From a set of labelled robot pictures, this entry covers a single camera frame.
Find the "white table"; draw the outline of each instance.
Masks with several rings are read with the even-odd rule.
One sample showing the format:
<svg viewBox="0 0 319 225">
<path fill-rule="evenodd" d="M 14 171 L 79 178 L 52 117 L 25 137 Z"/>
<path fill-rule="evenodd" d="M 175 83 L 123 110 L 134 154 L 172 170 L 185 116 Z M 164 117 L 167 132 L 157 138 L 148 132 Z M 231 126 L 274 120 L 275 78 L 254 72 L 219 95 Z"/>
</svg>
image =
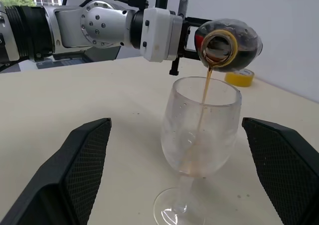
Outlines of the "white table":
<svg viewBox="0 0 319 225">
<path fill-rule="evenodd" d="M 160 145 L 160 126 L 175 80 L 206 75 L 198 61 L 170 63 L 131 58 L 0 75 L 0 219 L 38 167 L 74 128 L 102 117 L 112 130 L 90 225 L 154 225 L 153 202 L 177 184 Z M 223 79 L 224 74 L 214 73 Z M 319 150 L 319 105 L 255 80 L 240 88 L 242 117 L 296 129 Z M 281 225 L 256 174 L 243 128 L 226 165 L 195 182 L 209 210 L 207 225 Z"/>
</svg>

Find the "glass stem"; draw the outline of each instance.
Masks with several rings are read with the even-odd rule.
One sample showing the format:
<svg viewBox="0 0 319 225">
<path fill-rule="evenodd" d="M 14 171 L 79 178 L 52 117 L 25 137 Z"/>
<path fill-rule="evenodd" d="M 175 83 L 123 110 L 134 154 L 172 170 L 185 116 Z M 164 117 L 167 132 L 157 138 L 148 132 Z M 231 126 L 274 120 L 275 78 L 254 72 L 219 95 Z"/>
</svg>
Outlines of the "glass stem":
<svg viewBox="0 0 319 225">
<path fill-rule="evenodd" d="M 173 210 L 179 214 L 184 213 L 187 210 L 187 198 L 191 190 L 194 178 L 181 176 L 177 187 L 176 201 L 173 205 Z"/>
</svg>

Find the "clear plastic wine glass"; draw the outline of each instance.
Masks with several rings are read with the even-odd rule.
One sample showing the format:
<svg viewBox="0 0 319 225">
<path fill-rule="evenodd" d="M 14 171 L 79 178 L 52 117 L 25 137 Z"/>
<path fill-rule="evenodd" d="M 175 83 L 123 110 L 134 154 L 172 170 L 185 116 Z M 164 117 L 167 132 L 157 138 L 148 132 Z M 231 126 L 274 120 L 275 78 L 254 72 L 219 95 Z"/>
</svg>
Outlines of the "clear plastic wine glass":
<svg viewBox="0 0 319 225">
<path fill-rule="evenodd" d="M 161 145 L 168 163 L 181 174 L 177 188 L 160 193 L 154 202 L 158 225 L 202 225 L 205 212 L 189 196 L 195 178 L 216 172 L 234 147 L 241 94 L 232 85 L 206 78 L 177 80 L 172 88 L 161 129 Z"/>
</svg>

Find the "black mesh surface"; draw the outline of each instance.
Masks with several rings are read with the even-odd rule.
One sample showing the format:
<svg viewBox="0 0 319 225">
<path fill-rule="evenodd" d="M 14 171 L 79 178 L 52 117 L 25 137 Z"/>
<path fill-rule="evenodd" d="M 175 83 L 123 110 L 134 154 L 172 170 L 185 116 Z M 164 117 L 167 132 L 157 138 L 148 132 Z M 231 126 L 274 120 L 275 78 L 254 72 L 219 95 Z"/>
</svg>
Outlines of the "black mesh surface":
<svg viewBox="0 0 319 225">
<path fill-rule="evenodd" d="M 66 175 L 64 186 L 80 225 L 86 225 L 101 183 L 109 124 L 92 132 Z"/>
<path fill-rule="evenodd" d="M 282 222 L 310 224 L 305 220 L 318 200 L 319 178 L 307 159 L 277 129 L 249 120 L 243 121 L 243 127 L 260 182 Z"/>
</svg>

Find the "black foam pad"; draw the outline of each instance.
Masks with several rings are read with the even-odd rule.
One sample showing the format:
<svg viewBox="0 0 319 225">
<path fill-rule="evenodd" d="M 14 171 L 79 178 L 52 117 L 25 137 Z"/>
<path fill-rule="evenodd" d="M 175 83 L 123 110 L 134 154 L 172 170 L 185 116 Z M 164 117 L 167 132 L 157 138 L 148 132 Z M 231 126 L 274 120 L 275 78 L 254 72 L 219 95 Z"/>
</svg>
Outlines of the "black foam pad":
<svg viewBox="0 0 319 225">
<path fill-rule="evenodd" d="M 73 130 L 38 169 L 0 225 L 86 225 L 100 186 L 110 130 L 111 119 Z"/>
<path fill-rule="evenodd" d="M 295 130 L 244 118 L 259 180 L 285 225 L 319 224 L 319 154 Z"/>
</svg>

